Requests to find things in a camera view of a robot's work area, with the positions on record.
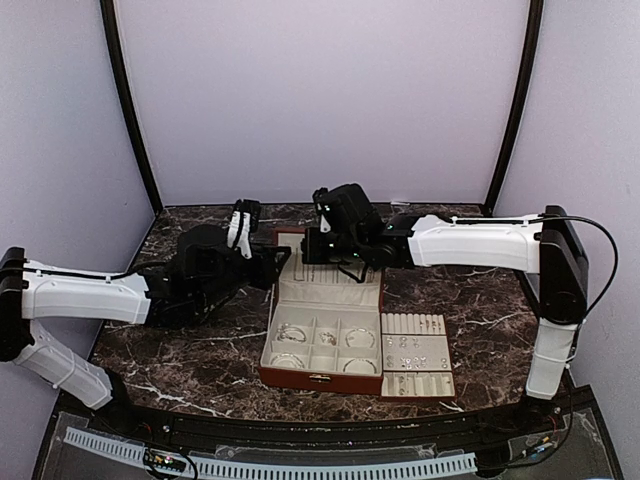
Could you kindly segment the brown jewelry display tray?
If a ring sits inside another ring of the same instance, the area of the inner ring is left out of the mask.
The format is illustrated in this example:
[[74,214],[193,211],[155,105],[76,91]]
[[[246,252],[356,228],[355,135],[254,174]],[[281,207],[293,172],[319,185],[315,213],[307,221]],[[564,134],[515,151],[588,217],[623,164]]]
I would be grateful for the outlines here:
[[442,315],[383,313],[381,397],[447,400],[456,397]]

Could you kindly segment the red wooden jewelry box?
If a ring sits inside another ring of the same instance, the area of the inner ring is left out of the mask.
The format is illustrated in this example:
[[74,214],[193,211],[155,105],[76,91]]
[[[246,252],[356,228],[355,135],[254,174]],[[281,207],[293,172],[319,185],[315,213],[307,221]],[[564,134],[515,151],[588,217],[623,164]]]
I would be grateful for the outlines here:
[[275,230],[291,249],[273,288],[259,375],[267,386],[378,396],[383,381],[381,305],[384,276],[364,264],[337,268],[302,261],[304,230]]

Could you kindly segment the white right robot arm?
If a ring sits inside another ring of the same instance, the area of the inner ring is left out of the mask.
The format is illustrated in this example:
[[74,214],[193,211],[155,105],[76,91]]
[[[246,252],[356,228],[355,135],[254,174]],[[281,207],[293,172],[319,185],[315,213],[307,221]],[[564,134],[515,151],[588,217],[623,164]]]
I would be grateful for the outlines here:
[[369,270],[444,266],[499,269],[538,278],[538,327],[525,383],[527,397],[510,413],[521,434],[534,432],[549,416],[549,405],[576,356],[580,331],[601,301],[591,298],[589,260],[574,228],[582,223],[605,233],[598,222],[549,205],[519,217],[446,217],[398,214],[388,221],[370,210],[364,217],[319,205],[319,223],[300,244],[309,265],[356,262]]

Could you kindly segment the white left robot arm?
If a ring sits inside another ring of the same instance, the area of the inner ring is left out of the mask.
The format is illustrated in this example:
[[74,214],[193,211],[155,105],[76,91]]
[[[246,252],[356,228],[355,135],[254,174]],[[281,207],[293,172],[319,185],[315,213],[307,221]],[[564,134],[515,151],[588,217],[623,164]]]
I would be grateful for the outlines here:
[[78,355],[47,331],[44,321],[189,328],[207,321],[246,286],[270,289],[290,254],[288,247],[270,245],[256,245],[247,254],[196,246],[167,262],[106,273],[48,266],[11,247],[1,257],[1,359],[100,412],[120,436],[134,435],[141,415],[129,405],[119,375]]

